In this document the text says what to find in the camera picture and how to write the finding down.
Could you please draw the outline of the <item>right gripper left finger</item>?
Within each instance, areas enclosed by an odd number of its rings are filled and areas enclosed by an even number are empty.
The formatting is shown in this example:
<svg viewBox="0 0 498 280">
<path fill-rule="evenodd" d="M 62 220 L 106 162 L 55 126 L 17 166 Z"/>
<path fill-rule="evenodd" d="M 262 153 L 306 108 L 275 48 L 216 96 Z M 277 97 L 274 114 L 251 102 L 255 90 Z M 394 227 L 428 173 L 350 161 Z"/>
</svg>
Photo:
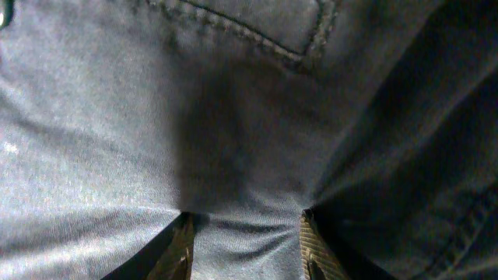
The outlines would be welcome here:
<svg viewBox="0 0 498 280">
<path fill-rule="evenodd" d="M 137 254 L 102 280 L 190 280 L 194 239 L 192 214 L 182 212 Z"/>
</svg>

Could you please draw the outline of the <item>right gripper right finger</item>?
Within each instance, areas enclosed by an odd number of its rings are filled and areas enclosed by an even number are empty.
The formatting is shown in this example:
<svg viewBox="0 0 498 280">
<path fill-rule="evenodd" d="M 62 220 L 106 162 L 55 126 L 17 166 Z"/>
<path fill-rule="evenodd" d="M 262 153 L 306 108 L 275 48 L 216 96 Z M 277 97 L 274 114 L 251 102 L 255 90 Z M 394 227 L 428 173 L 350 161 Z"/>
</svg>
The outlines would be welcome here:
<svg viewBox="0 0 498 280">
<path fill-rule="evenodd" d="M 334 234 L 323 236 L 311 209 L 300 217 L 299 244 L 306 280 L 395 280 Z"/>
</svg>

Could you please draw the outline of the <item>dark blue denim shorts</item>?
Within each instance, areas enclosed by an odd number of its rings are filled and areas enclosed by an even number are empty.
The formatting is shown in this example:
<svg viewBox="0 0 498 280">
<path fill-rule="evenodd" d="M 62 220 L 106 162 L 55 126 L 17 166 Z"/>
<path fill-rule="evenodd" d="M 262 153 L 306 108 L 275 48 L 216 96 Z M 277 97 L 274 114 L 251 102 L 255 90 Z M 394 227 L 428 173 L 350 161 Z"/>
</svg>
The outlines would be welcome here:
<svg viewBox="0 0 498 280">
<path fill-rule="evenodd" d="M 1 277 L 102 279 L 182 212 L 191 279 L 497 277 L 495 1 L 3 1 Z"/>
</svg>

